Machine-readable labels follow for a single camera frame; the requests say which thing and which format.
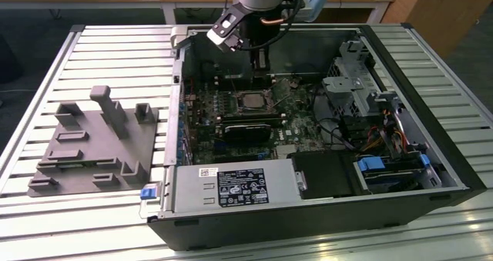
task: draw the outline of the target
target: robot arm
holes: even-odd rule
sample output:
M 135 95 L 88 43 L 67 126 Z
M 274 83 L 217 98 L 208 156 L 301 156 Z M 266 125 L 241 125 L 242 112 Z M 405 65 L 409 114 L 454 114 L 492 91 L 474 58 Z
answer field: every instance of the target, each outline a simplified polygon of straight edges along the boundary
M 238 0 L 222 14 L 208 37 L 222 51 L 265 50 L 296 20 L 313 21 L 326 0 Z M 280 25 L 288 23 L 282 32 Z

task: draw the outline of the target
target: motherboard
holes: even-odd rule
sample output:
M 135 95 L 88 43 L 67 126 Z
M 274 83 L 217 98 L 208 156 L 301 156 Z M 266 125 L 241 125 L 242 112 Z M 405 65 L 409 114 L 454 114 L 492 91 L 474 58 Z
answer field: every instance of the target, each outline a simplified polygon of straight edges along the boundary
M 238 78 L 205 84 L 188 97 L 193 163 L 284 159 L 324 150 L 309 108 L 313 84 L 297 76 L 272 77 L 270 87 L 240 91 Z

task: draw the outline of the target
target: floor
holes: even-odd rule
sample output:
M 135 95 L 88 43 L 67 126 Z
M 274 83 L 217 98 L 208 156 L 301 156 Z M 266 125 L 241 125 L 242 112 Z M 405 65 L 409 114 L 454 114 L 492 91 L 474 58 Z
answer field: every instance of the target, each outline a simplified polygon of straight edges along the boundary
M 45 73 L 75 24 L 163 24 L 160 10 L 63 10 L 55 20 L 48 10 L 0 10 L 0 35 L 4 36 L 24 67 L 24 76 L 0 84 L 0 151 L 3 151 Z M 213 23 L 220 10 L 179 10 L 179 23 Z M 446 58 L 453 71 L 493 111 L 493 6 L 470 29 L 456 51 Z

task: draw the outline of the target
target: barcode sticker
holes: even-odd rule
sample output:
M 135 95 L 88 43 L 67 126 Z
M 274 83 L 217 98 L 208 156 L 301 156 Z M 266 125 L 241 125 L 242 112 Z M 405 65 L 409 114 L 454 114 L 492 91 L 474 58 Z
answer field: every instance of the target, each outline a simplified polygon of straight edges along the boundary
M 217 167 L 201 167 L 198 177 L 217 176 Z

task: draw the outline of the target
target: metal bracket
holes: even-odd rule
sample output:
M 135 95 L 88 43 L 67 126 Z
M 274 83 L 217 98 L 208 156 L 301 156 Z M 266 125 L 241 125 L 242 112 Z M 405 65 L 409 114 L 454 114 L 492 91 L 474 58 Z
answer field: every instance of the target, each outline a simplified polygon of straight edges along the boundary
M 364 89 L 361 82 L 349 77 L 325 77 L 324 84 L 329 92 L 353 92 Z
M 179 25 L 171 29 L 169 41 L 171 47 L 173 49 L 179 49 L 185 46 L 189 42 L 186 42 L 188 38 L 188 26 Z

